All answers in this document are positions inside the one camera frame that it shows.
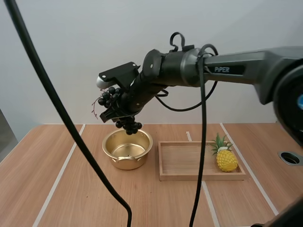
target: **metal pot handle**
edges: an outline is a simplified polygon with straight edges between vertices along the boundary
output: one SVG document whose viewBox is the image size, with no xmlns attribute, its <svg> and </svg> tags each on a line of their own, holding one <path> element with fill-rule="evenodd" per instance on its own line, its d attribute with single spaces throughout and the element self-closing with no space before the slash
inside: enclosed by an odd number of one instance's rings
<svg viewBox="0 0 303 227">
<path fill-rule="evenodd" d="M 113 161 L 117 163 L 122 160 L 135 160 L 135 158 L 133 156 L 130 156 L 130 157 L 118 157 L 117 159 L 113 159 Z"/>
</svg>

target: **robotic arm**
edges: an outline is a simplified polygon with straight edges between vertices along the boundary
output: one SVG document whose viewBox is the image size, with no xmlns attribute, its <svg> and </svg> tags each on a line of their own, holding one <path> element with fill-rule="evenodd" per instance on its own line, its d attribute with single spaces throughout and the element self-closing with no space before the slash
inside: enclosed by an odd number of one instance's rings
<svg viewBox="0 0 303 227">
<path fill-rule="evenodd" d="M 119 95 L 100 117 L 123 121 L 138 114 L 160 91 L 168 86 L 199 87 L 197 70 L 199 48 L 178 47 L 169 53 L 151 50 L 143 69 L 127 63 L 99 74 L 97 86 L 105 89 L 118 84 Z M 262 104 L 274 102 L 278 120 L 293 139 L 303 146 L 303 47 L 279 47 L 252 52 L 213 56 L 203 53 L 204 78 L 208 80 L 254 85 Z"/>
</svg>

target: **grape bunch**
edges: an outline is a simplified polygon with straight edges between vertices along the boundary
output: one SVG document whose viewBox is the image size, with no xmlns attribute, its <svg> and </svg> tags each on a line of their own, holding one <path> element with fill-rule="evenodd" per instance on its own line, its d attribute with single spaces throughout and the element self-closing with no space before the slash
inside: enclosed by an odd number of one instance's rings
<svg viewBox="0 0 303 227">
<path fill-rule="evenodd" d="M 102 93 L 102 97 L 98 99 L 98 103 L 105 108 L 109 108 L 112 101 L 115 100 L 121 93 L 121 88 L 110 87 L 107 91 Z"/>
<path fill-rule="evenodd" d="M 139 129 L 142 128 L 142 124 L 134 121 L 134 116 L 121 118 L 120 121 L 116 122 L 117 128 L 124 128 L 127 135 L 136 134 Z"/>
</svg>

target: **black cable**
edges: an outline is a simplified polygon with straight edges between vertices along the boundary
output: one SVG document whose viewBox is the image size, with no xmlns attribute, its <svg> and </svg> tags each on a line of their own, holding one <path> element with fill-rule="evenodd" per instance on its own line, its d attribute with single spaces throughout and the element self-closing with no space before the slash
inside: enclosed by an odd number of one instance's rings
<svg viewBox="0 0 303 227">
<path fill-rule="evenodd" d="M 200 164 L 199 164 L 199 173 L 198 173 L 198 181 L 197 181 L 197 190 L 195 196 L 195 202 L 193 206 L 193 211 L 190 217 L 189 227 L 192 227 L 195 220 L 195 215 L 199 203 L 200 192 L 201 192 L 201 184 L 202 184 L 202 176 L 203 176 L 203 166 L 204 166 L 204 156 L 205 156 L 205 144 L 206 144 L 206 99 L 205 99 L 205 83 L 204 83 L 204 58 L 203 53 L 206 48 L 212 48 L 216 55 L 217 50 L 211 44 L 204 45 L 198 53 L 196 67 L 200 76 L 200 87 L 201 87 L 201 102 L 202 102 L 202 140 L 201 140 L 201 153 L 200 153 Z"/>
<path fill-rule="evenodd" d="M 39 56 L 34 48 L 32 40 L 29 36 L 27 28 L 24 24 L 23 18 L 20 14 L 18 6 L 15 0 L 4 0 L 6 7 L 9 11 L 9 14 L 12 18 L 12 21 L 15 25 L 15 28 L 19 34 L 21 42 L 27 52 L 27 55 L 32 62 L 32 65 L 44 86 L 48 96 L 50 97 L 53 105 L 55 106 L 58 114 L 60 115 L 61 119 L 63 120 L 66 128 L 70 132 L 71 136 L 75 140 L 76 144 L 80 148 L 82 154 L 85 156 L 86 160 L 89 162 L 91 167 L 95 170 L 96 174 L 102 181 L 102 183 L 106 186 L 108 191 L 112 194 L 112 196 L 127 210 L 128 213 L 128 220 L 127 220 L 127 227 L 131 226 L 132 222 L 132 210 L 129 205 L 123 200 L 123 198 L 115 191 L 113 186 L 110 184 L 104 173 L 102 172 L 101 168 L 99 167 L 98 163 L 90 153 L 89 149 L 85 145 L 84 141 L 82 140 L 81 136 L 78 134 L 77 129 L 75 128 L 74 124 L 71 121 L 71 118 L 67 114 L 60 98 L 58 97 L 40 59 Z"/>
<path fill-rule="evenodd" d="M 214 52 L 215 55 L 218 55 L 218 51 L 217 51 L 217 49 L 216 49 L 215 47 L 212 48 L 212 50 L 213 50 L 213 52 Z M 211 56 L 214 56 L 214 54 L 212 54 L 212 53 L 202 53 L 202 56 L 203 56 L 204 54 L 209 54 L 209 55 L 211 55 Z M 218 84 L 218 81 L 215 81 L 214 84 L 213 84 L 213 86 L 212 86 L 212 89 L 209 91 L 209 93 L 208 93 L 207 96 L 205 97 L 205 100 L 207 100 L 207 99 L 212 95 L 212 93 L 214 92 L 214 89 L 216 88 L 217 84 Z M 196 105 L 194 105 L 194 106 L 192 106 L 192 107 L 189 107 L 189 108 L 185 108 L 185 109 L 175 109 L 175 108 L 172 108 L 172 107 L 170 107 L 169 105 L 165 104 L 165 103 L 159 98 L 159 97 L 166 97 L 166 96 L 168 96 L 168 91 L 166 91 L 165 94 L 166 94 L 165 96 L 163 96 L 163 95 L 156 95 L 156 99 L 157 99 L 163 106 L 165 106 L 165 107 L 168 108 L 169 110 L 172 110 L 172 111 L 175 111 L 175 112 L 190 111 L 190 110 L 196 109 L 197 107 L 199 107 L 199 106 L 202 104 L 202 102 L 200 102 L 200 103 L 198 103 L 198 104 L 196 104 Z"/>
<path fill-rule="evenodd" d="M 214 82 L 214 85 L 212 86 L 212 89 L 209 91 L 209 93 L 208 93 L 207 96 L 205 97 L 205 100 L 207 100 L 207 99 L 212 95 L 212 93 L 214 92 L 214 89 L 215 89 L 216 86 L 217 86 L 217 83 L 218 83 L 218 81 L 215 81 L 215 82 Z M 198 104 L 196 104 L 196 105 L 194 105 L 194 106 L 192 106 L 192 107 L 189 107 L 189 108 L 185 108 L 185 109 L 175 109 L 175 108 L 172 108 L 172 107 L 168 106 L 167 104 L 165 104 L 159 97 L 161 97 L 161 96 L 156 95 L 156 99 L 157 99 L 163 106 L 165 106 L 165 107 L 168 108 L 169 110 L 172 110 L 172 111 L 175 111 L 175 112 L 190 111 L 190 110 L 196 109 L 197 107 L 199 107 L 199 106 L 202 104 L 202 102 L 200 102 L 200 103 L 198 103 Z"/>
</svg>

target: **blue light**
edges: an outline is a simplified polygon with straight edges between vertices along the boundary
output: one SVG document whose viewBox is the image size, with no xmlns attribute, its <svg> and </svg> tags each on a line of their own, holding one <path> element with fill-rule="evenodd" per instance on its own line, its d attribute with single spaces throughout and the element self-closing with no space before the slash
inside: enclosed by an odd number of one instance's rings
<svg viewBox="0 0 303 227">
<path fill-rule="evenodd" d="M 298 98 L 298 106 L 301 110 L 303 110 L 303 95 L 300 95 Z"/>
</svg>

